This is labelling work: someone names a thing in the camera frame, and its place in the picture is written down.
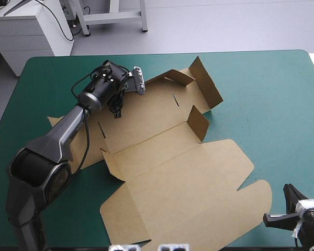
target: gray floor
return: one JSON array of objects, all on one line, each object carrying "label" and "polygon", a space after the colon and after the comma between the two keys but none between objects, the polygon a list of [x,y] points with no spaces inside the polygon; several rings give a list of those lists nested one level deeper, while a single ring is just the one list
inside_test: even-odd
[{"label": "gray floor", "polygon": [[[107,1],[83,0],[93,13]],[[141,24],[91,26],[72,55],[303,49],[314,53],[314,0],[146,0],[149,32]],[[121,11],[137,9],[123,0]],[[0,118],[17,78],[0,60]]]}]

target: silver clamp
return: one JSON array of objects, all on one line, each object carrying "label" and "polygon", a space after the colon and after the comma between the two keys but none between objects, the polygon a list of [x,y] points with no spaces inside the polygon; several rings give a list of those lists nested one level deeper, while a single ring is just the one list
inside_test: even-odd
[{"label": "silver clamp", "polygon": [[129,77],[125,84],[125,92],[137,92],[139,95],[143,95],[145,93],[145,83],[141,68],[135,66],[128,75]]}]

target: green mat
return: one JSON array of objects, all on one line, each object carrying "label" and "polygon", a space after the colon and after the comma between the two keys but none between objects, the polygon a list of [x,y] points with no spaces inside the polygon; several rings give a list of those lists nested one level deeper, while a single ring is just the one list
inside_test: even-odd
[{"label": "green mat", "polygon": [[[27,141],[51,128],[47,116],[60,117],[72,109],[70,87],[77,79],[106,59],[127,68],[140,66],[145,79],[150,79],[171,68],[188,67],[197,55],[224,99],[205,114],[211,122],[205,141],[229,138],[238,143],[255,165],[243,186],[258,179],[270,182],[272,213],[285,211],[285,183],[314,198],[314,66],[306,52],[34,58],[28,61],[0,122],[0,246],[16,245],[5,213],[6,167]],[[49,245],[109,245],[99,207],[120,185],[104,162],[83,170],[44,211]],[[231,246],[293,244],[291,232],[262,224]]]}]

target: flattened cardboard box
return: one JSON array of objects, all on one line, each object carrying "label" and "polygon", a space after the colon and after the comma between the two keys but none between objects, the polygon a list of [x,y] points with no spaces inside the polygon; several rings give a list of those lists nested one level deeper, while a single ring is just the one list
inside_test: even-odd
[{"label": "flattened cardboard box", "polygon": [[[102,158],[100,149],[110,173],[125,181],[100,209],[109,238],[151,240],[143,250],[162,243],[219,250],[262,222],[271,188],[259,180],[238,191],[251,161],[232,140],[202,143],[209,122],[201,113],[222,98],[199,58],[146,85],[141,97],[126,94],[121,119],[104,109],[89,121],[95,141],[87,163]],[[72,146],[76,156],[84,138]]]}]

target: cable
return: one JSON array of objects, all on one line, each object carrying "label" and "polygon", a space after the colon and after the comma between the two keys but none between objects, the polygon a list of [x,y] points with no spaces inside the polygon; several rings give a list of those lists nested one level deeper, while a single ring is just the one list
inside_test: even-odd
[{"label": "cable", "polygon": [[84,112],[84,122],[85,122],[85,128],[86,128],[86,138],[87,138],[87,146],[86,146],[86,150],[84,153],[84,156],[82,158],[82,161],[80,162],[77,171],[75,172],[75,174],[78,174],[80,172],[80,170],[82,169],[82,166],[85,162],[86,156],[88,154],[88,150],[89,150],[89,128],[88,128],[88,124],[87,124],[87,119],[86,119],[86,113],[88,112],[85,108],[83,110]]},{"label": "cable", "polygon": [[8,0],[7,4],[4,6],[1,6],[0,9],[5,8],[10,3],[10,0]]},{"label": "cable", "polygon": [[61,29],[61,31],[62,31],[64,37],[65,37],[67,40],[69,40],[69,41],[73,41],[74,38],[73,38],[72,32],[71,32],[72,39],[69,39],[69,38],[66,36],[66,34],[64,33],[61,24],[59,23],[57,17],[56,17],[55,14],[52,12],[52,10],[51,10],[47,5],[45,5],[44,3],[40,2],[39,0],[35,0],[35,1],[36,1],[37,3],[39,3],[40,5],[44,6],[46,9],[48,9],[48,11],[50,11],[50,13],[51,13],[51,14],[53,15],[53,17],[56,19],[57,24],[59,25],[59,28]]}]

